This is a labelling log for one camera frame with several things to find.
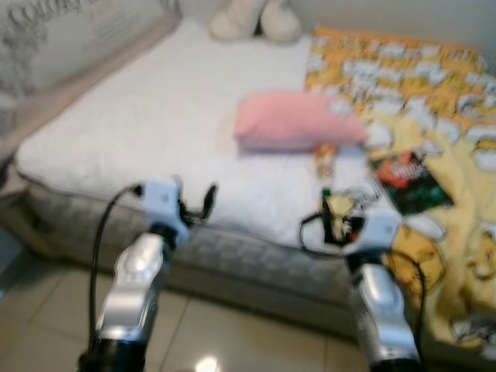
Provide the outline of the orange juice plastic bottle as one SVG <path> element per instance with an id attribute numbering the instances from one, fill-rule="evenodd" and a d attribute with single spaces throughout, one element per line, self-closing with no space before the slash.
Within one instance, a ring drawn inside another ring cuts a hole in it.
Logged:
<path id="1" fill-rule="evenodd" d="M 315 156 L 315 172 L 319 181 L 320 194 L 323 198 L 332 195 L 332 180 L 336 171 L 336 155 L 338 146 L 320 144 L 313 151 Z"/>

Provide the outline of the pink pillow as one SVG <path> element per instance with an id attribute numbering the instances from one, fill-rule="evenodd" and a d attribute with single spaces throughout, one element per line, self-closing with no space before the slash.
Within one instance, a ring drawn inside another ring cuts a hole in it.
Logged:
<path id="1" fill-rule="evenodd" d="M 263 90 L 238 103 L 232 131 L 243 151 L 301 152 L 354 145 L 368 128 L 349 99 L 302 90 Z"/>

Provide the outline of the cream plush toy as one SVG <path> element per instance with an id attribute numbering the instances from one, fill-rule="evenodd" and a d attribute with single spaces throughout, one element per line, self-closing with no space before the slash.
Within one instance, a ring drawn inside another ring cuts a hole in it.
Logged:
<path id="1" fill-rule="evenodd" d="M 235 42 L 260 35 L 274 43 L 293 43 L 302 24 L 288 0 L 228 0 L 208 23 L 214 40 Z"/>

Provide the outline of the yellow cartoon egg blanket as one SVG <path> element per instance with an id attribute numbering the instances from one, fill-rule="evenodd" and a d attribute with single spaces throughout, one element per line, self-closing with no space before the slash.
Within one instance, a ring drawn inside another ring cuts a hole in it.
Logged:
<path id="1" fill-rule="evenodd" d="M 337 145 L 334 216 L 392 208 L 401 216 L 386 265 L 426 313 L 439 343 L 496 357 L 496 79 L 470 47 L 320 27 L 305 87 L 349 99 L 368 128 Z M 453 200 L 403 215 L 369 160 L 418 151 Z"/>

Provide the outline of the beige padded headboard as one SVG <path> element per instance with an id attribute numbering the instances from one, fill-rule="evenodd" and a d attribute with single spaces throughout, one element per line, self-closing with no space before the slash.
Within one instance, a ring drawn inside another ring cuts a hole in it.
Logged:
<path id="1" fill-rule="evenodd" d="M 181 20 L 178 3 L 177 10 L 177 18 L 173 21 L 153 28 L 150 35 L 142 36 L 138 42 L 124 47 L 114 56 L 99 61 L 93 67 L 65 79 L 58 85 L 39 90 L 28 97 L 14 98 L 0 95 L 0 164 L 8 162 L 13 157 L 22 140 L 53 120 L 93 85 L 169 36 Z"/>

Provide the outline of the dark red-print book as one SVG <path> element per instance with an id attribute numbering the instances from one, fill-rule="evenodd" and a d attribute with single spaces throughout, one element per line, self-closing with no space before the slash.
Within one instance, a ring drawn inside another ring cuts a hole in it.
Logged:
<path id="1" fill-rule="evenodd" d="M 369 160 L 372 176 L 403 215 L 454 206 L 424 160 L 424 153 L 418 151 L 389 153 L 384 158 Z"/>

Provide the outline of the white quilted mattress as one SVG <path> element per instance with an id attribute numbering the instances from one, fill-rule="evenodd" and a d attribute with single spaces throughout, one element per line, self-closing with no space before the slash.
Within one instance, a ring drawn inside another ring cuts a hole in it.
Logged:
<path id="1" fill-rule="evenodd" d="M 212 183 L 208 223 L 180 248 L 170 284 L 237 307 L 353 336 L 350 278 L 339 260 L 308 257 L 322 228 L 313 151 L 251 153 L 233 138 L 236 109 L 263 90 L 308 90 L 311 40 L 226 45 L 198 22 L 111 74 L 22 142 L 15 170 L 53 251 L 86 263 L 109 199 L 144 178 L 180 177 L 194 208 Z M 496 372 L 495 359 L 439 343 L 425 356 L 463 372 Z"/>

